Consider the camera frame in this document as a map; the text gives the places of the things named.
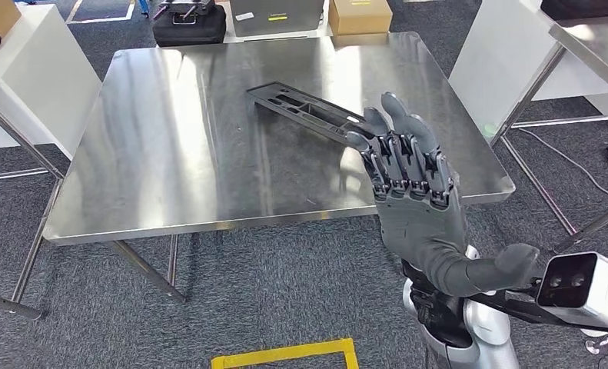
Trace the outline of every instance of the metal table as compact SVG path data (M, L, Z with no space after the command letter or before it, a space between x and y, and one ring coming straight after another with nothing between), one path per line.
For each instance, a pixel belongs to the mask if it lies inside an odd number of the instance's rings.
M527 121L518 122L518 118L525 107L532 101L534 95L540 90L543 83L548 79L555 67L560 63L566 51L573 53L578 59L586 64L591 70L598 74L608 84L608 17L588 18L574 21L557 22L550 28L557 44L550 51L542 64L542 68L535 75L534 80L528 85L526 93L517 102L510 115L502 125L502 128L494 137L491 144L496 144L500 139L512 154L519 166L523 169L528 178L533 182L541 197L548 204L552 212L556 215L562 226L569 233L569 238L556 246L554 251L564 252L567 248L582 241L588 234L597 231L608 224L608 212L597 218L582 230L578 231L569 222L559 206L550 197L550 194L542 186L541 182L534 175L530 167L521 158L519 152L512 146L505 134L511 128L529 128L547 125L564 125L588 121L608 121L607 116L594 116L585 118L553 119L549 121Z
M375 214L360 155L247 100L282 81L361 114L396 93L432 125L464 202L514 185L416 33L117 52L45 226L111 242L163 292L176 234ZM124 239L173 235L168 280Z

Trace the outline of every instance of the white table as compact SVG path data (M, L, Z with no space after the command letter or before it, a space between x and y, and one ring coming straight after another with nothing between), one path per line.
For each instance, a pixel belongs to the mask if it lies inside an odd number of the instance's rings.
M608 212L576 230L505 137L511 128L608 120L608 17L555 22L541 0L484 0L450 76L491 145L502 141L570 237L565 251L608 223ZM603 115L518 122L532 100L586 96Z
M483 135L494 136L550 62L559 42L541 0L483 0L449 82ZM585 96L608 115L608 84L567 52L533 100Z
M72 159L101 82L55 5L20 5L0 46L0 114ZM18 143L0 129L0 148Z

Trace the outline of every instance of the white cable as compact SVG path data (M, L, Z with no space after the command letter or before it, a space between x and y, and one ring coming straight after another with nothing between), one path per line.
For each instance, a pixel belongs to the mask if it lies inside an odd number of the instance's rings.
M565 158L566 160L568 160L571 164L575 165L576 167L578 167L581 171L584 172L584 174L589 177L589 179L593 182L594 185L596 185L596 187L598 187L599 190L601 190L602 192L604 192L605 194L608 194L608 190L605 189L603 186L599 185L598 182L596 181L596 179L591 175L591 173L589 173L582 165L577 164L573 159L569 158L568 156L566 156L566 154L564 154L563 152L557 150L555 147L553 147L552 145L550 145L548 142L545 142L544 140L541 139L541 137L535 135L534 133L523 129L523 128L518 128L519 131L523 132L523 133L527 133L529 135L531 135L532 137L536 138L539 142L541 142L542 144L546 145L547 148L549 148L550 150L555 151L557 154L559 154L562 158Z

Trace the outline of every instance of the yellow tape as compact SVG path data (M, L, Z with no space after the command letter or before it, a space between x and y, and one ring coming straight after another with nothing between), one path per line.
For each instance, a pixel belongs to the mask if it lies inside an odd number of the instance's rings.
M317 344L300 344L271 350L247 352L230 356L218 356L211 360L211 369L228 369L230 367L246 367L248 365L271 363L272 361L298 359L299 357L333 354L344 352L347 369L358 369L358 359L354 348L354 340L320 342Z

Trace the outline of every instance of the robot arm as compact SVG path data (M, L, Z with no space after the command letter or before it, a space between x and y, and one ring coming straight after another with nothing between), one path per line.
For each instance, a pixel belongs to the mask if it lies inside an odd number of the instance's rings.
M366 108L374 136L350 131L347 140L360 152L374 185L385 246L450 296L525 285L539 251L512 244L495 259L467 258L458 177L437 139L390 92L382 95L381 104L394 130L377 109Z

